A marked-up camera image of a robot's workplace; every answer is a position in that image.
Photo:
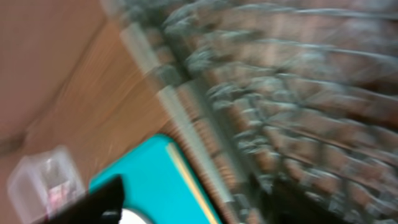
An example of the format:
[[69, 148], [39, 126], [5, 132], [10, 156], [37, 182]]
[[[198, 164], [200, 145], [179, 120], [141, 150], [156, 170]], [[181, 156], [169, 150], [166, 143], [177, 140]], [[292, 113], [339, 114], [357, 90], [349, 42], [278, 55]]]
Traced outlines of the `white round plate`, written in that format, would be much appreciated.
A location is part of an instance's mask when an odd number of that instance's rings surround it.
[[119, 224], [153, 224], [153, 222], [137, 210], [123, 208]]

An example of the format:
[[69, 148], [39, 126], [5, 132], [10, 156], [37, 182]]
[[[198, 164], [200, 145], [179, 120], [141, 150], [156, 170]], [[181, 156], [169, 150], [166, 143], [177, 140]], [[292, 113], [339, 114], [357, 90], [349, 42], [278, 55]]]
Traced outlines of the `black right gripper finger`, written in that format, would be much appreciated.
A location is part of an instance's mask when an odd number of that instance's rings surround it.
[[43, 224], [118, 224], [125, 199], [120, 175]]

